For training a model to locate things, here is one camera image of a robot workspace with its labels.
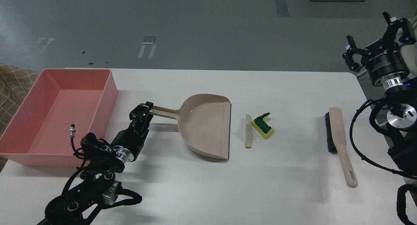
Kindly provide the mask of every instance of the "brush handle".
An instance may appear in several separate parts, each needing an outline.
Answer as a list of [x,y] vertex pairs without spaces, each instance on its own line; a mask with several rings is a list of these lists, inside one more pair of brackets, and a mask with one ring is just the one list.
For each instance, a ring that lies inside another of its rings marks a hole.
[[350,163],[349,156],[346,151],[346,134],[344,131],[343,117],[341,115],[341,109],[330,108],[330,128],[332,130],[332,139],[338,150],[341,167],[343,169],[344,178],[346,179],[347,186],[356,188],[358,181],[356,180],[355,172],[353,171],[352,164]]
[[340,146],[336,146],[336,148],[338,149],[338,155],[346,184],[351,188],[356,188],[358,186],[358,181],[356,180],[355,171],[353,171],[352,164],[350,163],[349,156],[347,155],[346,146],[344,146],[344,149]]

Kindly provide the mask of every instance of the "dustpan handle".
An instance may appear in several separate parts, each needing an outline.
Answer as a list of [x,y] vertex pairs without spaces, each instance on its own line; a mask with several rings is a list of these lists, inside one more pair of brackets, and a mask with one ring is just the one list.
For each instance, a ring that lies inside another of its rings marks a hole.
[[179,113],[178,112],[179,112],[178,110],[153,106],[151,111],[149,112],[149,114],[178,120],[178,118],[179,118]]

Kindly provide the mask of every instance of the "yellow sponge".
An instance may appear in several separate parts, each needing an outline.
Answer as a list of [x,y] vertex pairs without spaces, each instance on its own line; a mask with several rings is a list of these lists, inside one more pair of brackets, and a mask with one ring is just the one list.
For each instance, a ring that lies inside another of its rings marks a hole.
[[268,124],[265,122],[265,118],[267,118],[269,115],[270,112],[267,112],[266,114],[259,116],[252,121],[252,126],[257,131],[259,131],[259,133],[261,133],[264,139],[268,139],[268,137],[270,137],[271,134],[275,132],[275,129],[268,126]]

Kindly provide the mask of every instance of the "brush bristles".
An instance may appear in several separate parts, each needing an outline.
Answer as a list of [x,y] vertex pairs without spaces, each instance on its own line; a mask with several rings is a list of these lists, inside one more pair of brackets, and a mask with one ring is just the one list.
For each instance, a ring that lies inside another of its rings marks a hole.
[[327,150],[332,154],[336,154],[338,153],[338,150],[336,149],[335,143],[333,142],[332,128],[330,127],[329,113],[326,113],[324,117],[326,119],[326,129],[327,129]]

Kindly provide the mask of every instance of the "dustpan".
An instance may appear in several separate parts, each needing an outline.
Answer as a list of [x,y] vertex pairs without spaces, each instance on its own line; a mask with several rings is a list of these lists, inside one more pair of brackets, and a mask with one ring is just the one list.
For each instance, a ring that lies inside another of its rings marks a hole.
[[230,100],[213,94],[197,94],[178,110],[153,106],[151,115],[176,119],[181,137],[197,154],[229,159]]

